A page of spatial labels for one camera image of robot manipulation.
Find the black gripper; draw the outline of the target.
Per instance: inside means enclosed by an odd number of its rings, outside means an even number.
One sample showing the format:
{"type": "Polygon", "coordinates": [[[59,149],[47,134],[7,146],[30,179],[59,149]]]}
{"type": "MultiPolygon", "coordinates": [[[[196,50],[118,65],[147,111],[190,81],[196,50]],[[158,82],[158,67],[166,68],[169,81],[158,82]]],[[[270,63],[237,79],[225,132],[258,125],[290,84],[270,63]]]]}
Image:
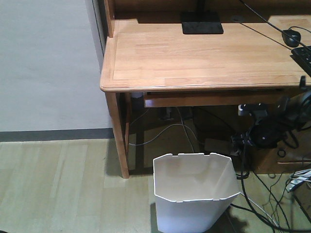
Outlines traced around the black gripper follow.
{"type": "Polygon", "coordinates": [[[282,116],[258,116],[250,114],[253,118],[252,126],[243,133],[231,136],[233,145],[241,149],[243,146],[253,146],[260,149],[276,148],[289,131],[289,120],[282,116]]]}

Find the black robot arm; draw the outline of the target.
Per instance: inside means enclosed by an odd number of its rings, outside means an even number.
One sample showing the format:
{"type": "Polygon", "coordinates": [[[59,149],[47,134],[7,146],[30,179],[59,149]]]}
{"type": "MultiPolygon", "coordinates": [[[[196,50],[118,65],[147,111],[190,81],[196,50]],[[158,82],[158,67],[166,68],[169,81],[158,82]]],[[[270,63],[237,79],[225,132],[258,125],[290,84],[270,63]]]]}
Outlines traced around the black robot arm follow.
{"type": "Polygon", "coordinates": [[[299,88],[303,93],[292,98],[280,98],[272,114],[268,113],[268,106],[264,103],[240,104],[238,115],[250,115],[254,124],[246,132],[231,137],[233,147],[242,150],[243,146],[249,145],[260,149],[273,149],[280,141],[286,143],[285,139],[289,134],[295,146],[288,146],[298,148],[299,143],[293,130],[307,130],[304,126],[311,120],[311,87],[306,85],[305,76],[300,78],[299,88]]]}

